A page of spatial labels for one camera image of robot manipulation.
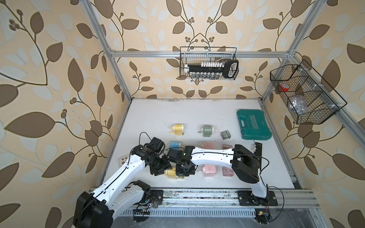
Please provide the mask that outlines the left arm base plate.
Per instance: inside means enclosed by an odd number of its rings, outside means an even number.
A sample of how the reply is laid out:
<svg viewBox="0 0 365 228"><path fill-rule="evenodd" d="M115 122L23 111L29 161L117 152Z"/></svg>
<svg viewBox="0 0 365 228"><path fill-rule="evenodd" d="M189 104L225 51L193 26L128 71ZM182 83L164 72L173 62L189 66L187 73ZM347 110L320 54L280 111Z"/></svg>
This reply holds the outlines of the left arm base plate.
<svg viewBox="0 0 365 228"><path fill-rule="evenodd" d="M163 190L146 190L140 201L140 204L151 204L153 207L157 208L163 202Z"/></svg>

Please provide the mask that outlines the green pencil sharpener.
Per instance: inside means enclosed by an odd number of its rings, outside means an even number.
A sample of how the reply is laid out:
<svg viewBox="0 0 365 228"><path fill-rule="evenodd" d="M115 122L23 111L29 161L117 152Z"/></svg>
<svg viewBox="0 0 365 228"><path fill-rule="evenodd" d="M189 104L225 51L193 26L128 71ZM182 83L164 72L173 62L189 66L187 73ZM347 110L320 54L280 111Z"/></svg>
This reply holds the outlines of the green pencil sharpener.
<svg viewBox="0 0 365 228"><path fill-rule="evenodd" d="M198 133L203 137L211 137L214 133L214 127L212 125L204 125Z"/></svg>

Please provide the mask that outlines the brown pink tray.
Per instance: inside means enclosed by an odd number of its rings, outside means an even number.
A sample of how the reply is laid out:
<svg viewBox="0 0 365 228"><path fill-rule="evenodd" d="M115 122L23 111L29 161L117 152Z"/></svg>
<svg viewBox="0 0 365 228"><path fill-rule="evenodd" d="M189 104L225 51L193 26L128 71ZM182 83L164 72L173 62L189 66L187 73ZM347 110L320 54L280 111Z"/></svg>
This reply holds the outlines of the brown pink tray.
<svg viewBox="0 0 365 228"><path fill-rule="evenodd" d="M232 148L233 148L233 146L232 146L232 145L229 145L229 144L224 144L224 145L222 146L222 149L223 149L223 150L232 149Z"/></svg>

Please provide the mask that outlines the blue pencil sharpener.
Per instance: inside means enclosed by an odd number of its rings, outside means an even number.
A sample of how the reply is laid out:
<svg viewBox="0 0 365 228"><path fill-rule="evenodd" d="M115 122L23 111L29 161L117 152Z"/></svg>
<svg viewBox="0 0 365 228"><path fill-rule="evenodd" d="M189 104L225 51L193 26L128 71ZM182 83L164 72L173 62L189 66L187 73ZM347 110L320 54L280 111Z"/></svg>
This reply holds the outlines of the blue pencil sharpener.
<svg viewBox="0 0 365 228"><path fill-rule="evenodd" d="M180 142L170 142L169 148L174 150L180 150L181 143Z"/></svg>

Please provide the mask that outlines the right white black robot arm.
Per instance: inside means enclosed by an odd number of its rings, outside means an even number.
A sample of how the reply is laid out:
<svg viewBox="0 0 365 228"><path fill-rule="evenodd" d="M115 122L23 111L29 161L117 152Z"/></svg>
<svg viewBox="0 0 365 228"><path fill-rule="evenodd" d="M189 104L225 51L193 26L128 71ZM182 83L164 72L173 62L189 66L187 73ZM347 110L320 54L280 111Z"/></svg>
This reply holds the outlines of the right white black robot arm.
<svg viewBox="0 0 365 228"><path fill-rule="evenodd" d="M173 147L168 149L167 158L176 164L176 175L195 174L197 166L215 165L232 169L236 176L251 187L257 198L266 198L268 187L261 180L262 153L251 152L246 147L236 144L234 148L215 150L195 146Z"/></svg>

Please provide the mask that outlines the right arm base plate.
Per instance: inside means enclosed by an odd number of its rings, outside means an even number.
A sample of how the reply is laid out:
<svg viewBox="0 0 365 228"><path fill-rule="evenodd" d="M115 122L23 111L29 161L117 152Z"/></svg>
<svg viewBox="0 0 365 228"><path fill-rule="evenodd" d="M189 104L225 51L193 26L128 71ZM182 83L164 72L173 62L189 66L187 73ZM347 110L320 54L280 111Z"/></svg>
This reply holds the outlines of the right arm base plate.
<svg viewBox="0 0 365 228"><path fill-rule="evenodd" d="M252 191L237 191L240 206L278 206L276 195L273 191L267 191L265 198L254 196Z"/></svg>

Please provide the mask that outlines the yellow sharpener top row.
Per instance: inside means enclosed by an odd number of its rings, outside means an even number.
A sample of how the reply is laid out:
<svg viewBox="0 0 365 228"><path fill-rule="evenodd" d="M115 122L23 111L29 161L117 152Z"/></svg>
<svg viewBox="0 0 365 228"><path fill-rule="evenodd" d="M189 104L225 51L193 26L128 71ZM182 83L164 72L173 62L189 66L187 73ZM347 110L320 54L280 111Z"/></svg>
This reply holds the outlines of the yellow sharpener top row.
<svg viewBox="0 0 365 228"><path fill-rule="evenodd" d="M175 124L172 126L172 131L170 132L171 134L175 134L177 136L182 136L184 135L184 125L183 124Z"/></svg>

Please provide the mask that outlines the grey green tray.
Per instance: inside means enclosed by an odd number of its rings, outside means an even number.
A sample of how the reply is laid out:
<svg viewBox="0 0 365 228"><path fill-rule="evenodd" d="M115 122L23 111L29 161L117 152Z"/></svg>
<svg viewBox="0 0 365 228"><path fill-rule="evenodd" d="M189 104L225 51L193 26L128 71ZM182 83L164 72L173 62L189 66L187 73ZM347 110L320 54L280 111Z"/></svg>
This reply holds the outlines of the grey green tray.
<svg viewBox="0 0 365 228"><path fill-rule="evenodd" d="M226 131L221 132L221 137L223 140L228 140L228 139L231 139L232 136L231 136L230 132L228 130L226 130Z"/></svg>

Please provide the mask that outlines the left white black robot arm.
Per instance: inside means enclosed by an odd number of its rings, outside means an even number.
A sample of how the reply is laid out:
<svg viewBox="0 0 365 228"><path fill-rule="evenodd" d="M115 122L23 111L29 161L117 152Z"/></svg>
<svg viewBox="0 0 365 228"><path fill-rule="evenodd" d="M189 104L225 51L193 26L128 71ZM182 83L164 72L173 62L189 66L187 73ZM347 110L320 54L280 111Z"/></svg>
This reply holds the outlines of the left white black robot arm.
<svg viewBox="0 0 365 228"><path fill-rule="evenodd" d="M150 207L161 197L150 185L133 178L146 166L154 176L172 166L162 152L165 143L154 137L149 143L134 147L127 162L100 187L83 192L77 199L73 225L76 228L110 228L113 221L135 204Z"/></svg>

